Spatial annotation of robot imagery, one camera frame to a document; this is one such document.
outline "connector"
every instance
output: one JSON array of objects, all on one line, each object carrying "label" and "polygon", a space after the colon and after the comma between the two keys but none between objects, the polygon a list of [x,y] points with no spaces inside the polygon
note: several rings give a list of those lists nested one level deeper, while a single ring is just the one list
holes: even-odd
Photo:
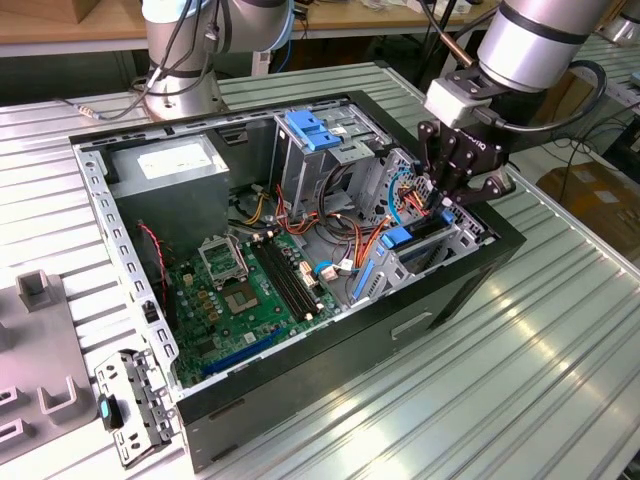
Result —
[{"label": "connector", "polygon": [[322,270],[320,272],[320,275],[322,276],[322,278],[324,278],[326,282],[333,282],[338,278],[338,274],[336,273],[336,270],[333,268],[333,265]]}]

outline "cardboard box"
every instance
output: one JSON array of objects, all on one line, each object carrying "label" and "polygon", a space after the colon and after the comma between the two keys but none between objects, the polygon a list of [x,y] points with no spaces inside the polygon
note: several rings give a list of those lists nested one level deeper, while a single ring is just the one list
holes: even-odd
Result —
[{"label": "cardboard box", "polygon": [[0,10],[60,22],[80,23],[100,0],[0,0]]},{"label": "cardboard box", "polygon": [[[565,170],[552,170],[537,183],[556,201]],[[640,196],[605,166],[571,167],[562,206],[628,260],[640,258]]]}]

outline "blue tab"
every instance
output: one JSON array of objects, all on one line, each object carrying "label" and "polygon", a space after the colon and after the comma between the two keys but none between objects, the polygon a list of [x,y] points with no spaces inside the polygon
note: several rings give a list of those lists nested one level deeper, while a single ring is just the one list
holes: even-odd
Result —
[{"label": "blue tab", "polygon": [[393,240],[391,240],[391,238],[389,238],[389,236],[386,233],[380,237],[380,240],[382,241],[382,243],[384,243],[385,247],[387,248],[393,248],[395,246],[395,243],[393,243]]},{"label": "blue tab", "polygon": [[443,210],[442,211],[442,219],[451,225],[456,220],[456,216],[453,214],[451,210]]},{"label": "blue tab", "polygon": [[318,119],[309,110],[288,112],[285,115],[285,119],[289,126],[313,152],[316,150],[335,147],[336,145],[340,145],[342,142],[340,137],[331,135],[329,130],[324,126],[322,120]]},{"label": "blue tab", "polygon": [[373,270],[373,267],[375,266],[376,265],[375,263],[373,263],[373,260],[369,260],[369,263],[367,263],[367,268],[365,269],[364,273],[362,274],[362,278],[360,279],[360,283],[358,283],[356,291],[353,292],[354,299],[357,300],[358,297],[360,297],[360,294],[362,293],[362,290],[364,289],[364,286],[367,283],[369,276],[371,275],[371,270]]},{"label": "blue tab", "polygon": [[109,403],[106,400],[100,403],[100,415],[102,415],[102,418],[109,416]]},{"label": "blue tab", "polygon": [[391,229],[385,232],[384,235],[392,243],[392,245],[387,245],[387,243],[385,242],[385,245],[387,245],[389,248],[395,247],[404,242],[408,242],[413,238],[411,234],[407,232],[406,228],[404,227],[396,227],[394,229]]}]

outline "expansion slot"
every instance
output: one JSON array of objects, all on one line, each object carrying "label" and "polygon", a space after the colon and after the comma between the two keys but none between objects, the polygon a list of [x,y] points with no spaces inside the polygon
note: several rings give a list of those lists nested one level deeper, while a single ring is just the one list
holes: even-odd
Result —
[{"label": "expansion slot", "polygon": [[246,360],[247,358],[252,357],[257,353],[263,350],[266,350],[271,345],[273,345],[273,342],[275,341],[276,337],[280,335],[280,332],[281,330],[276,330],[275,332],[270,334],[268,337],[265,337],[262,340],[259,340],[253,345],[249,345],[248,347],[243,348],[239,352],[233,353],[228,357],[225,357],[221,360],[218,360],[217,362],[212,363],[211,365],[207,365],[202,369],[202,376],[206,377],[207,375],[213,375],[216,372],[221,372],[222,370],[225,370],[231,367],[232,365],[235,365],[236,363],[240,363],[243,360]]}]

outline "metal plate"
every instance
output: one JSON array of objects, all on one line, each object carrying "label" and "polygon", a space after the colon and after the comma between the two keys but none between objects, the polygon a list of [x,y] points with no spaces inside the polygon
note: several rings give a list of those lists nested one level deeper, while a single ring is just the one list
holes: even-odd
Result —
[{"label": "metal plate", "polygon": [[[413,132],[428,117],[419,93],[373,64],[222,83],[234,108],[353,88]],[[130,99],[87,101],[116,111]],[[123,120],[143,121],[139,109]],[[116,349],[141,348],[95,223],[82,213],[79,176],[56,173],[72,159],[66,135],[93,128],[53,103],[0,109],[0,286],[34,266],[60,273],[90,370]],[[202,477],[615,478],[640,447],[638,272],[544,198],[520,181],[496,203],[528,241],[454,321]],[[25,471],[65,479],[192,475],[177,439],[122,472],[101,422],[0,467],[0,477]]]},{"label": "metal plate", "polygon": [[[31,312],[16,288],[0,289],[0,463],[96,417],[60,277],[49,275],[46,289],[51,303]],[[7,426],[18,419],[24,434],[12,436]]]}]

